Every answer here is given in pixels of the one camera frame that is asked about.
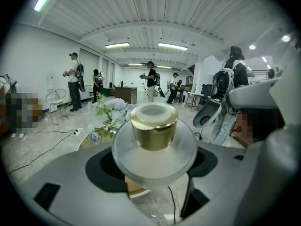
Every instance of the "tiled floor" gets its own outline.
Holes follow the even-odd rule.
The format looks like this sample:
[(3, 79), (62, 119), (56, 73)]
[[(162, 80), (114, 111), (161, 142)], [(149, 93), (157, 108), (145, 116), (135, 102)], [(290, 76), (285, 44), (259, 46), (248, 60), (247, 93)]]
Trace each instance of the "tiled floor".
[[(102, 122), (105, 121), (106, 118), (95, 116), (89, 109), (85, 110), (86, 106), (87, 102), (83, 103), (82, 111), (73, 113), (69, 112), (69, 107), (67, 109), (69, 119), (58, 115), (58, 126), (51, 123), (50, 116), (48, 113), (46, 113), (44, 119), (39, 123), (38, 128), (34, 128), (32, 131), (69, 131), (81, 127), (84, 130), (87, 130), (89, 124), (93, 124), (95, 127), (102, 126)], [(180, 120), (184, 121), (188, 126), (190, 126), (193, 131), (202, 131), (201, 129), (197, 129), (192, 125), (192, 120), (197, 113), (196, 109), (190, 112), (190, 108), (185, 108), (183, 104), (175, 104), (174, 106), (178, 111)], [(212, 125), (208, 125), (203, 129), (203, 141), (209, 141), (211, 129)], [(22, 140), (20, 140), (18, 136), (16, 136), (14, 139), (11, 139), (10, 135), (8, 135), (3, 140), (3, 148), (1, 153), (2, 161), (7, 169), (7, 172), (11, 172), (14, 169), (28, 164), (40, 154), (53, 148), (61, 139), (68, 135), (69, 133), (28, 133)], [(227, 139), (224, 145), (242, 148), (242, 145), (240, 145), (231, 137)], [(22, 187), (22, 183), (24, 181), (26, 181), (31, 175), (40, 170), (47, 163), (60, 155), (76, 151), (78, 146), (79, 142), (74, 141), (74, 136), (71, 135), (63, 140), (54, 150), (51, 150), (40, 156), (29, 166), (13, 172), (11, 174), (11, 178), (17, 185)], [(184, 202), (187, 184), (188, 176), (185, 174), (170, 185), (176, 205), (175, 217), (177, 222), (180, 221), (180, 211)], [(143, 213), (145, 213), (145, 215), (152, 218), (159, 225), (169, 225), (173, 223), (174, 205), (168, 188), (164, 190), (151, 191), (144, 196), (132, 199), (132, 202)]]

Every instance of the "bouquet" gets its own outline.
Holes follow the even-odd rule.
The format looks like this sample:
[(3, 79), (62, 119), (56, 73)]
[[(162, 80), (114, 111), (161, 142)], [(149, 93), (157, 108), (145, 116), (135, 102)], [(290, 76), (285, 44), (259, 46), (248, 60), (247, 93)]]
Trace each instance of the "bouquet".
[(103, 137), (110, 136), (122, 126), (123, 123), (130, 120), (130, 112), (135, 105), (126, 103), (123, 99), (107, 100), (104, 95), (97, 93), (97, 102), (89, 102), (88, 108), (96, 110), (97, 115), (106, 115), (108, 119), (103, 122), (105, 125), (102, 130), (94, 130), (89, 137), (94, 143), (99, 143)]

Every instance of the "black shirt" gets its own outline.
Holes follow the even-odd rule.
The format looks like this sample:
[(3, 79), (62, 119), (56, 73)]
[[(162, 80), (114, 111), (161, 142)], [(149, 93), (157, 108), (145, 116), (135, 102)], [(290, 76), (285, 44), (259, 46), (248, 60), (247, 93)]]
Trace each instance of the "black shirt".
[[(154, 70), (154, 68), (151, 68), (150, 69), (150, 72), (149, 72), (149, 76), (154, 76), (154, 78), (156, 78), (156, 71)], [(156, 85), (154, 79), (147, 79), (147, 87), (151, 87), (151, 86), (154, 86)]]
[(234, 72), (234, 87), (237, 88), (239, 85), (248, 85), (248, 77), (246, 74), (246, 67), (239, 63), (233, 68)]

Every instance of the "gold cylinder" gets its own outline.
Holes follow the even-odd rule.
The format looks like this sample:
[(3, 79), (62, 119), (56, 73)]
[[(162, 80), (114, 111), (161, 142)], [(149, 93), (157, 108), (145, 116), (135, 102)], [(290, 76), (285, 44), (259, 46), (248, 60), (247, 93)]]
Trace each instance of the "gold cylinder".
[(170, 105), (152, 102), (136, 107), (130, 119), (137, 144), (158, 151), (173, 141), (178, 113)]

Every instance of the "white wire chair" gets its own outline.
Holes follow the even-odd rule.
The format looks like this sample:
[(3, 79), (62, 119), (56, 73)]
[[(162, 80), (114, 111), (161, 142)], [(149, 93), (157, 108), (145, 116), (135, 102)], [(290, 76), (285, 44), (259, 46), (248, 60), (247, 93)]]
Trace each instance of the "white wire chair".
[[(61, 116), (68, 118), (68, 116), (66, 115), (67, 114), (66, 109), (63, 105), (63, 101), (64, 101), (66, 94), (67, 94), (67, 92), (64, 89), (55, 89), (55, 90), (51, 91), (45, 98), (45, 100), (49, 103), (50, 119), (51, 119), (51, 123), (54, 125), (58, 125), (58, 119), (57, 119), (57, 115), (56, 115), (57, 113), (55, 113), (57, 123), (52, 122), (51, 106), (53, 106), (53, 111), (55, 111), (55, 106), (57, 106), (57, 109), (60, 110), (60, 112), (61, 112)], [(61, 107), (64, 108), (65, 115), (63, 115), (62, 110), (58, 108), (58, 106), (60, 106), (60, 105), (61, 105)]]

